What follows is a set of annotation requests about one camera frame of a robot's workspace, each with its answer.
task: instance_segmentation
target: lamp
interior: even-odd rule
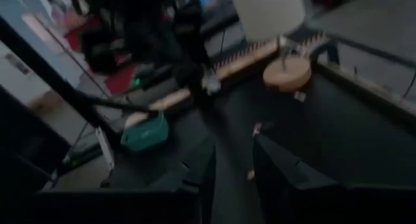
[[[303,0],[233,0],[240,17],[246,39],[249,41],[279,37],[285,49],[281,59],[272,62],[263,73],[267,85],[281,92],[301,88],[311,77],[307,60],[290,56],[291,49],[282,34],[289,33],[302,24],[305,18]]]

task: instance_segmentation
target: black equipment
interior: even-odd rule
[[[255,183],[266,223],[352,223],[360,219],[416,220],[416,189],[380,184],[345,184],[315,170],[267,136],[264,124],[254,137]]]
[[[106,188],[44,191],[19,199],[8,208],[25,215],[11,212],[10,218],[68,223],[93,220],[100,223],[211,223],[216,169],[215,144],[211,139],[204,140],[175,169],[167,171],[147,188],[122,184],[120,177],[131,181],[135,174],[120,167],[116,164],[105,182]]]
[[[11,201],[28,196],[53,180],[71,145],[0,87],[1,197]]]

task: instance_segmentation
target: black desk surface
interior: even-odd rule
[[[246,176],[253,126],[273,121],[274,130],[265,134],[335,180],[416,186],[416,137],[319,74],[304,92],[301,103],[266,89],[261,76],[253,75],[216,100],[215,114],[194,109],[173,120],[172,145],[133,164],[116,160],[112,176],[123,188],[145,186],[209,136],[217,159],[213,223],[262,223],[255,184]]]

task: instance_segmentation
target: black cable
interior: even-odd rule
[[[220,49],[220,62],[222,62],[222,50],[224,48],[224,37],[226,35],[226,31],[227,31],[227,29],[224,29],[224,31],[222,31],[221,49]]]
[[[53,32],[51,32],[46,25],[44,25],[44,22],[40,19],[38,19],[36,16],[34,16],[35,20],[41,24],[41,26],[47,31],[47,33],[49,33],[49,35],[52,36],[52,38],[59,44],[59,46],[64,50],[64,52],[70,56],[70,58],[77,64],[77,66],[83,71],[84,74],[86,74],[86,76],[97,86],[97,88],[101,91],[101,93],[105,96],[109,98],[109,95],[107,95],[107,93],[105,92],[105,90],[97,83],[97,81],[93,78],[93,76],[91,76],[91,74],[84,69],[83,65],[81,65],[78,60],[71,54],[71,51],[69,51],[65,45],[63,45],[59,38],[57,38]]]
[[[411,87],[413,87],[413,84],[415,83],[415,79],[416,79],[416,71],[415,71],[415,73],[413,74],[413,78],[411,79],[411,82],[410,82],[410,84],[409,84],[409,87],[408,87],[408,89],[406,90],[406,92],[404,93],[404,95],[402,96],[402,98],[405,98],[405,97],[409,94],[409,92],[410,92],[410,90],[411,90]]]
[[[131,104],[120,104],[113,100],[108,99],[101,99],[99,97],[94,97],[91,95],[85,95],[84,93],[79,93],[84,99],[84,101],[89,102],[91,105],[97,105],[97,106],[105,106],[109,108],[115,108],[120,109],[128,112],[143,112],[150,115],[157,115],[159,111],[157,110],[151,110],[150,108],[146,106],[140,106],[140,105],[131,105]]]
[[[42,174],[45,178],[47,178],[49,181],[51,182],[56,182],[55,179],[53,179],[53,176],[50,175],[48,172],[44,171],[42,168],[39,168],[37,165],[33,164],[31,161],[27,160],[26,158],[23,158],[22,156],[11,152],[12,156],[19,160],[21,163],[25,164],[26,166],[28,166],[30,169],[33,169],[34,171],[39,172],[40,174]]]
[[[116,36],[116,5],[116,1],[114,1],[110,9],[110,34],[112,37]]]
[[[84,14],[83,10],[81,9],[81,6],[79,5],[79,1],[78,0],[71,0],[72,2],[72,7],[74,9],[74,11],[80,15],[80,16],[86,16],[89,14],[89,12],[87,12],[86,14]]]
[[[78,144],[79,140],[82,138],[82,136],[83,136],[83,134],[84,134],[84,132],[85,132],[86,127],[88,126],[88,124],[89,124],[89,122],[85,121],[84,127],[82,127],[81,131],[78,133],[78,136],[77,136],[76,140],[74,141],[71,149],[73,147],[76,147],[77,146],[77,144]]]

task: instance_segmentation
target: green light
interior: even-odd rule
[[[142,81],[140,79],[135,79],[135,85],[140,86],[142,84]]]

